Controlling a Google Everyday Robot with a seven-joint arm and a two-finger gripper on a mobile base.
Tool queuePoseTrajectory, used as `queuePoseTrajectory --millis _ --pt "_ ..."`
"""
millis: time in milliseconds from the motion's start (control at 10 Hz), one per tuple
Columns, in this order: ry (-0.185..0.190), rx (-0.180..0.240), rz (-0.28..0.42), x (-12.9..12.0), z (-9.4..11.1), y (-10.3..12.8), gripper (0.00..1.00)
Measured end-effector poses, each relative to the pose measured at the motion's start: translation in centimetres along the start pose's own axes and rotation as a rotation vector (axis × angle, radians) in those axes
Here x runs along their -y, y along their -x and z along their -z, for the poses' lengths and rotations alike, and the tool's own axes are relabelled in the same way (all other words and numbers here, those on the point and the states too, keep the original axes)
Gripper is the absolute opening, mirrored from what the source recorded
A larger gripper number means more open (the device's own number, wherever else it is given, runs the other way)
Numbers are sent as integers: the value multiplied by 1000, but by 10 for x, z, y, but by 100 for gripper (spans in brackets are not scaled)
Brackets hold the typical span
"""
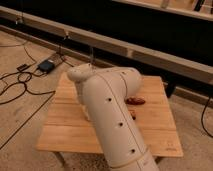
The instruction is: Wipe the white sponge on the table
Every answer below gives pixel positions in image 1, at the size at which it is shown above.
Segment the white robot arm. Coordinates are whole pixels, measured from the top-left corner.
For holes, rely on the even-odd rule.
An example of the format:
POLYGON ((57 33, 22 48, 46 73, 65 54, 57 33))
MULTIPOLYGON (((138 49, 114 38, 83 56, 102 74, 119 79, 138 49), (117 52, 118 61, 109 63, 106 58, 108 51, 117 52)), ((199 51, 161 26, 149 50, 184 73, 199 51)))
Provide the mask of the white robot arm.
POLYGON ((72 67, 67 77, 75 83, 111 171, 159 171, 125 104, 142 83, 131 67, 94 69, 90 63, 72 67))

